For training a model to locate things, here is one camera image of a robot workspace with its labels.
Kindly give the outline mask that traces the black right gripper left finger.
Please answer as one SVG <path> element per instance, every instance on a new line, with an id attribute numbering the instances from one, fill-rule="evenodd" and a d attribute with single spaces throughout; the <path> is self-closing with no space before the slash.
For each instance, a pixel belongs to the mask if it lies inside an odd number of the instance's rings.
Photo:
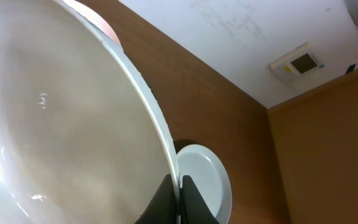
<path id="1" fill-rule="evenodd" d="M 175 224 L 177 202 L 170 174 L 166 175 L 135 224 Z"/>

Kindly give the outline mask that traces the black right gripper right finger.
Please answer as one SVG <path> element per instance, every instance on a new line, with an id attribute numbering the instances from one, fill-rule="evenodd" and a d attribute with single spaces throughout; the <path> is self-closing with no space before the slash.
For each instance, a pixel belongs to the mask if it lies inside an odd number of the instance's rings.
<path id="1" fill-rule="evenodd" d="M 183 176 L 180 189 L 181 224 L 219 224 L 189 175 Z"/>

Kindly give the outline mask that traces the pale green large plate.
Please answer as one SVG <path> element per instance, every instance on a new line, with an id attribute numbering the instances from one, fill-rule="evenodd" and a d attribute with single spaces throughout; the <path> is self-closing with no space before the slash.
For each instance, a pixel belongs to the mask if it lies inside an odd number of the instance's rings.
<path id="1" fill-rule="evenodd" d="M 219 224 L 227 224 L 232 210 L 232 189 L 228 174 L 207 147 L 190 144 L 178 152 L 180 177 L 189 175 L 212 216 Z"/>

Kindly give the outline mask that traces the pink plate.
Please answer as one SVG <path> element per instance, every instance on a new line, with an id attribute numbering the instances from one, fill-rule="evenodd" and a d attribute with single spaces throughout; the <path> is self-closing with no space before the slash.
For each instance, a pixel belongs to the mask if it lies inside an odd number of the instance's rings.
<path id="1" fill-rule="evenodd" d="M 112 29 L 112 27 L 97 12 L 95 12 L 90 7 L 85 6 L 84 4 L 76 0 L 63 0 L 63 2 L 69 5 L 71 8 L 73 8 L 75 11 L 77 11 L 87 20 L 89 20 L 99 30 L 105 33 L 113 42 L 121 46 L 119 38 L 114 32 L 114 30 Z"/>

